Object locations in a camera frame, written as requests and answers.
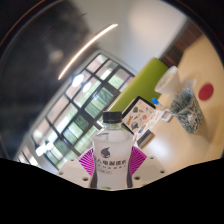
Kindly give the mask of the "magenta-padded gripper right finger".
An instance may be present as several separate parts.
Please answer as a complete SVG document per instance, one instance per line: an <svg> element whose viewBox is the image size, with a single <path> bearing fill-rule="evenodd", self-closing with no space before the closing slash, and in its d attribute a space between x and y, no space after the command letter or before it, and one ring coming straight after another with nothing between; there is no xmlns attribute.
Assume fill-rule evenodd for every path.
<svg viewBox="0 0 224 224"><path fill-rule="evenodd" d="M143 187L166 175L166 169L155 156L147 156L133 146L127 176L128 187Z"/></svg>

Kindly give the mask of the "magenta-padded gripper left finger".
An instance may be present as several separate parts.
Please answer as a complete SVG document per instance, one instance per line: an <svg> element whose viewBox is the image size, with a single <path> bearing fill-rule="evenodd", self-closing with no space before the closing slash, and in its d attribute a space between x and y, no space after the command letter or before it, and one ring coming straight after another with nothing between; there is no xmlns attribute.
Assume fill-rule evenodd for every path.
<svg viewBox="0 0 224 224"><path fill-rule="evenodd" d="M97 177L93 149L87 150L78 158L69 159L57 172L57 176L84 188L95 188Z"/></svg>

